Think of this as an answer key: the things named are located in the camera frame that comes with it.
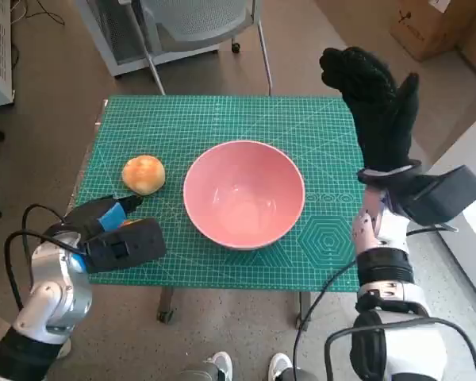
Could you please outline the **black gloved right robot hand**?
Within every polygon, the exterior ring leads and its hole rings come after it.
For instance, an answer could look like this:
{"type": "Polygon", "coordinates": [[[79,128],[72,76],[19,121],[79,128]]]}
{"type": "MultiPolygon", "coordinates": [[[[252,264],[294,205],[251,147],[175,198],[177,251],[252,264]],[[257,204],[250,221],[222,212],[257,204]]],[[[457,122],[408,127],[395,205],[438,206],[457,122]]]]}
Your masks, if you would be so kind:
{"type": "Polygon", "coordinates": [[[366,169],[389,172],[413,164],[409,158],[419,109],[419,75],[398,85],[389,68],[358,47],[326,48],[322,82],[342,95],[351,111],[366,169]]]}

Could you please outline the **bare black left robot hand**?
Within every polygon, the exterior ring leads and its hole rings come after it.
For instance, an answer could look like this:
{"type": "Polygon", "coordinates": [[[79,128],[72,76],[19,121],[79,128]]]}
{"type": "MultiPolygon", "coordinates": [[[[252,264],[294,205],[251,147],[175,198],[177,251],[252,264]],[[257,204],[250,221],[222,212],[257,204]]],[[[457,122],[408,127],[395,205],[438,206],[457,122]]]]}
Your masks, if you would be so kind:
{"type": "Polygon", "coordinates": [[[102,233],[118,229],[143,202],[139,195],[115,198],[104,196],[76,206],[65,217],[64,225],[80,232],[88,240],[102,233]]]}

